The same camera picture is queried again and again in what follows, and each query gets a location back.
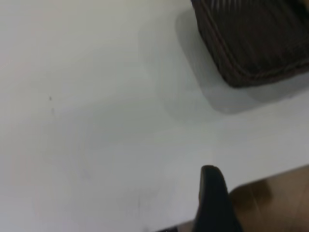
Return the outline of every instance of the black object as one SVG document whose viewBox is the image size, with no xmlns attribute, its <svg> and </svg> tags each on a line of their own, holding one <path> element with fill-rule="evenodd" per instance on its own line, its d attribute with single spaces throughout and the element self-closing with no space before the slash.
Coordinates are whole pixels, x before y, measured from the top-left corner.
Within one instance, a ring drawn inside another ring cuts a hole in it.
<svg viewBox="0 0 309 232">
<path fill-rule="evenodd" d="M 199 207 L 192 232 L 242 232 L 230 202 L 224 177 L 214 166 L 201 170 Z M 177 228 L 160 232 L 177 232 Z"/>
<path fill-rule="evenodd" d="M 233 87 L 309 70 L 309 14 L 297 0 L 192 0 L 202 39 Z"/>
</svg>

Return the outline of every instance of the dark brown basket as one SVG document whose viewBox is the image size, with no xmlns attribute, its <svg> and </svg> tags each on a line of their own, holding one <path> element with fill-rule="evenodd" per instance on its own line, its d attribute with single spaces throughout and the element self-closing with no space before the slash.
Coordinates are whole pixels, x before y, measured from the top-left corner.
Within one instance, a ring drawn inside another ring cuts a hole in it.
<svg viewBox="0 0 309 232">
<path fill-rule="evenodd" d="M 192 0 L 198 29 L 233 87 L 309 70 L 309 14 L 298 0 Z"/>
</svg>

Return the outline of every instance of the brown floor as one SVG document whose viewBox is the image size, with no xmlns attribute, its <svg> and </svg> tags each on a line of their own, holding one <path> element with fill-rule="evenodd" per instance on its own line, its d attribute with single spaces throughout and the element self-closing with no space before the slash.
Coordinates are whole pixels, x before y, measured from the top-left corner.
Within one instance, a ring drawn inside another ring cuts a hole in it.
<svg viewBox="0 0 309 232">
<path fill-rule="evenodd" d="M 245 232 L 309 232 L 309 166 L 244 185 L 230 197 Z M 191 228 L 189 222 L 178 230 Z"/>
</svg>

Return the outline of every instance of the woven texture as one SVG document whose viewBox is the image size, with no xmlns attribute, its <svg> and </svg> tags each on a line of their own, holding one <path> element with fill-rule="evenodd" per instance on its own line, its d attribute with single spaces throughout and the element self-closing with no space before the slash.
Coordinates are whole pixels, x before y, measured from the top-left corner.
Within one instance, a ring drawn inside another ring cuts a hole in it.
<svg viewBox="0 0 309 232">
<path fill-rule="evenodd" d="M 297 0 L 193 0 L 198 29 L 233 87 L 309 70 L 309 14 Z"/>
</svg>

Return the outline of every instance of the white surface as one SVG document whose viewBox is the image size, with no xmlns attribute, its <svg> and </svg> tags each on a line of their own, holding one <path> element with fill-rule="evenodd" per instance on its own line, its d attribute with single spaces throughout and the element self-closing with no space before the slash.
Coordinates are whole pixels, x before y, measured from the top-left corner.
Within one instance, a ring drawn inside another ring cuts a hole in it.
<svg viewBox="0 0 309 232">
<path fill-rule="evenodd" d="M 4 231 L 162 229 L 202 165 L 231 190 L 309 162 L 308 75 L 230 89 L 188 0 L 3 0 L 0 28 Z"/>
</svg>

